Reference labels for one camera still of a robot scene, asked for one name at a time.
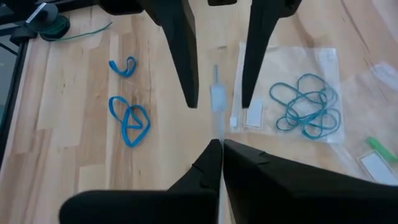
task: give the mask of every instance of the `wood grain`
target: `wood grain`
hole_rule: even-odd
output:
[[[62,202],[82,190],[167,189],[190,168],[214,137],[212,57],[219,60],[230,108],[250,9],[249,1],[223,7],[190,4],[200,72],[195,110],[185,104],[163,30],[146,13],[115,17],[99,7],[79,9],[66,13],[72,25],[67,35],[114,23],[102,33],[68,42],[30,41],[0,172],[0,223],[57,223]],[[296,15],[279,21],[270,45],[335,47],[342,81],[381,61],[398,68],[397,42],[371,0],[303,1]],[[138,59],[133,76],[109,71],[109,60],[123,66],[130,55]],[[108,98],[114,95],[149,112],[152,129],[134,149],[124,145],[119,124],[108,112]],[[125,109],[115,108],[118,114]],[[326,144],[248,133],[227,138],[346,172]],[[230,223],[228,209],[224,215]]]

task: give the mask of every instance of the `white label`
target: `white label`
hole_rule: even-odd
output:
[[[361,163],[370,176],[380,184],[398,185],[398,180],[391,168],[377,153],[373,152],[362,157]]]
[[[262,127],[262,102],[260,99],[252,99],[248,110],[246,111],[246,126]]]
[[[238,118],[236,116],[232,116],[232,117],[229,118],[229,126],[231,128],[238,127]]]
[[[226,92],[224,85],[212,85],[210,87],[211,110],[221,112],[226,108]]]

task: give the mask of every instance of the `wire spool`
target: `wire spool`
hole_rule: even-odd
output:
[[[37,15],[26,23],[27,28],[39,33],[46,41],[61,39],[70,28],[70,21],[58,14],[58,8],[54,4],[46,4]]]

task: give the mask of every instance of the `clear plastic bag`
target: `clear plastic bag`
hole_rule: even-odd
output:
[[[323,142],[344,140],[335,49],[269,47],[251,105],[244,110],[241,88],[245,50],[246,44],[240,43],[229,120],[231,132],[249,131]]]
[[[341,84],[346,139],[332,148],[352,175],[398,185],[398,73],[386,63]]]

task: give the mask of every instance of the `blue rubber band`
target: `blue rubber band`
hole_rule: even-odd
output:
[[[118,118],[117,114],[114,111],[114,108],[113,108],[114,100],[118,100],[127,106],[127,108],[124,112],[123,120]],[[123,140],[126,143],[126,145],[128,147],[137,146],[145,138],[145,136],[147,135],[147,133],[150,129],[150,119],[149,119],[149,116],[148,116],[146,110],[144,109],[144,107],[142,107],[141,105],[130,105],[121,96],[111,97],[108,101],[108,106],[109,106],[109,111],[111,112],[112,116],[114,118],[116,118],[121,124],[121,133],[122,133],[122,137],[123,137]],[[142,114],[144,115],[145,119],[147,120],[147,125],[145,127],[144,127],[143,122],[134,114],[134,112],[133,112],[134,108],[139,109],[142,112]],[[128,124],[130,116],[132,117],[133,121],[135,121],[137,124],[132,124],[132,125]],[[135,138],[135,140],[131,141],[127,134],[128,129],[143,129],[143,130],[140,133],[140,135],[138,135],[137,138]]]
[[[127,64],[127,68],[124,71],[120,71],[114,61],[112,61],[112,60],[109,61],[109,67],[111,67],[111,69],[114,72],[116,72],[117,74],[119,74],[122,77],[128,78],[134,73],[134,71],[136,69],[137,61],[133,56],[130,56],[126,59],[126,64]]]
[[[319,80],[324,87],[319,91],[309,91],[303,93],[300,91],[300,82],[304,78],[315,78]],[[293,91],[296,97],[290,100],[288,103],[280,101],[272,94],[272,90],[277,86],[282,86]],[[334,105],[338,101],[337,92],[319,76],[310,73],[304,74],[297,80],[296,87],[282,82],[275,83],[269,89],[269,96],[278,104],[285,107],[284,115],[278,118],[275,124],[279,131],[291,131],[295,128],[300,128],[301,133],[305,137],[316,140],[335,133],[341,126],[341,113],[334,108]],[[310,103],[317,105],[319,109],[314,113],[300,116],[299,113],[293,109],[294,104],[298,102],[298,100],[307,100]],[[330,118],[331,121],[333,121],[331,122],[332,124],[330,126],[323,125],[325,118]],[[287,128],[281,128],[280,122],[282,121],[287,124]],[[317,129],[318,134],[310,134],[307,131],[307,128],[309,127]]]

